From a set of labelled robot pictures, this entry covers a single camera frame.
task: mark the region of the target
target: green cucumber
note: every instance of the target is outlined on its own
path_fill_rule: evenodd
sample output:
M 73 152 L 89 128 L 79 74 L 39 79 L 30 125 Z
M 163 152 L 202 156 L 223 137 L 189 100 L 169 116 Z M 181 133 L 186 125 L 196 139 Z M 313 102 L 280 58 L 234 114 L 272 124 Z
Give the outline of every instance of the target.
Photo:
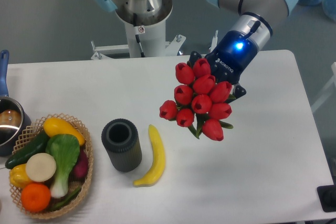
M 33 155 L 44 152 L 50 137 L 42 130 L 33 140 L 26 144 L 6 161 L 6 168 L 13 169 L 17 165 L 25 164 Z

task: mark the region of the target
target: saucepan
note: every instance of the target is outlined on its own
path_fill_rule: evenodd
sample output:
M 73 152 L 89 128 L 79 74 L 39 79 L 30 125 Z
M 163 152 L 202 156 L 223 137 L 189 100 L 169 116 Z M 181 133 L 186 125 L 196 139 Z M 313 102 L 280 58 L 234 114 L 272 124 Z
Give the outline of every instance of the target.
M 21 104 L 8 95 L 6 77 L 9 52 L 3 50 L 0 54 L 0 156 L 8 156 L 22 131 L 31 124 L 31 120 Z

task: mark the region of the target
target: blue led light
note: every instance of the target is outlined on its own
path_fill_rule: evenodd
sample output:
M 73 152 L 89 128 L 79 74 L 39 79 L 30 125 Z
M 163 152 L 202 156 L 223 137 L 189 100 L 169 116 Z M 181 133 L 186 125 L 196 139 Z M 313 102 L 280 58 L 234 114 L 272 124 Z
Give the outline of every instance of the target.
M 242 43 L 242 42 L 238 42 L 238 43 L 235 45 L 235 48 L 236 48 L 237 50 L 242 50 L 243 47 L 244 47 L 244 43 Z

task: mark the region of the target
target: fruit basket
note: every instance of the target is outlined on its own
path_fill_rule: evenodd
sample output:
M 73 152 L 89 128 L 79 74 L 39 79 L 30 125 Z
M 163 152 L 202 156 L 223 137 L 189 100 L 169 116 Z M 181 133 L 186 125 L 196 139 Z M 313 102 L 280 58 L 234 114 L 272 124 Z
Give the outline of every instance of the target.
M 69 122 L 76 130 L 78 130 L 83 137 L 85 138 L 85 145 L 82 146 L 87 158 L 88 158 L 88 173 L 86 177 L 82 180 L 78 180 L 70 173 L 69 176 L 69 191 L 68 193 L 71 193 L 79 186 L 81 187 L 81 190 L 79 194 L 70 201 L 67 205 L 63 206 L 59 210 L 56 211 L 48 211 L 43 210 L 41 212 L 35 213 L 35 212 L 29 212 L 27 211 L 22 203 L 21 203 L 21 192 L 22 189 L 17 188 L 16 186 L 10 184 L 10 195 L 13 199 L 14 204 L 23 212 L 25 215 L 30 216 L 34 219 L 51 219 L 56 218 L 59 216 L 62 216 L 69 211 L 73 210 L 77 205 L 80 204 L 80 202 L 84 199 L 86 196 L 92 179 L 92 169 L 93 169 L 93 150 L 92 150 L 92 142 L 90 138 L 90 133 L 88 129 L 85 127 L 85 125 L 78 120 L 77 118 L 73 116 L 69 116 L 66 114 L 49 114 L 46 117 L 43 117 L 39 120 L 36 120 L 35 123 L 32 123 L 31 126 L 26 127 L 25 130 L 23 130 L 22 134 L 19 136 L 18 140 L 16 141 L 16 145 L 13 150 L 13 154 L 16 153 L 19 149 L 23 148 L 28 142 L 30 142 L 42 129 L 43 124 L 48 118 L 61 118 Z M 52 198 L 50 201 L 50 204 L 55 204 L 57 202 L 61 201 L 61 199 Z

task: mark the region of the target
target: blue pot handle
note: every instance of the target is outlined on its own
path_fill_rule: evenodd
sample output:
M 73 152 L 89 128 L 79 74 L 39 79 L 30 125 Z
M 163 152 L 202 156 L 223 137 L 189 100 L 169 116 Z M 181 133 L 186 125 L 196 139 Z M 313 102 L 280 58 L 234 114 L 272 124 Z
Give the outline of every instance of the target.
M 0 58 L 0 97 L 7 97 L 8 96 L 8 88 L 6 83 L 7 77 L 7 67 L 9 61 L 9 51 L 2 50 Z

